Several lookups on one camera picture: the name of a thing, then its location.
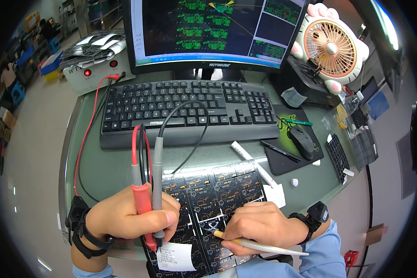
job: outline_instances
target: hand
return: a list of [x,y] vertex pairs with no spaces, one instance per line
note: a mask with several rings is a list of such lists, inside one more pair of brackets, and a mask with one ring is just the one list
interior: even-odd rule
[[103,239],[106,235],[126,239],[143,234],[165,231],[164,242],[171,239],[176,231],[180,204],[170,195],[162,192],[162,209],[137,214],[130,186],[97,203],[88,212],[85,221],[88,231]]
[[236,256],[262,253],[231,242],[245,237],[261,244],[290,248],[306,239],[308,227],[297,218],[287,219],[272,202],[253,202],[237,208],[224,231],[221,244]]

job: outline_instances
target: huyiniuda logo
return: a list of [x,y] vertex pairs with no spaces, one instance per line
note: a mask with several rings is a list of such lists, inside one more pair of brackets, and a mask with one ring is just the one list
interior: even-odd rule
[[224,67],[224,68],[228,68],[230,66],[230,64],[218,64],[218,63],[210,63],[208,65],[210,67]]

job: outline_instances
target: taskbar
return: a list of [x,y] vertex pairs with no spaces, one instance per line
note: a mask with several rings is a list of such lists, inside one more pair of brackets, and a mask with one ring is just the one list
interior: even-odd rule
[[266,58],[253,59],[248,57],[232,57],[232,56],[212,56],[212,55],[183,55],[183,56],[169,56],[156,57],[136,60],[136,66],[146,64],[170,63],[170,62],[210,62],[210,61],[225,61],[232,63],[247,63],[255,65],[264,65],[274,68],[279,68],[281,61],[273,61]]

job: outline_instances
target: light blue sleeve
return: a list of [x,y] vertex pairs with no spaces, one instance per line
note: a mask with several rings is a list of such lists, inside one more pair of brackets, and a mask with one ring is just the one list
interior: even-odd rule
[[76,278],[122,278],[113,275],[113,269],[110,265],[107,265],[104,270],[97,273],[83,271],[78,269],[75,265],[72,265],[72,274]]
[[300,256],[299,273],[287,263],[255,258],[236,267],[238,278],[345,278],[345,260],[340,255],[340,244],[337,224],[332,220],[324,234],[302,245],[303,252],[309,253],[309,256]]

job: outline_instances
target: green pen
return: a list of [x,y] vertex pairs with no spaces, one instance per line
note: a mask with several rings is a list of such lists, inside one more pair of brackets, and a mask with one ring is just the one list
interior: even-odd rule
[[310,121],[289,120],[289,119],[285,119],[285,121],[288,122],[288,123],[292,123],[292,124],[308,125],[308,126],[313,125],[313,123],[311,123]]

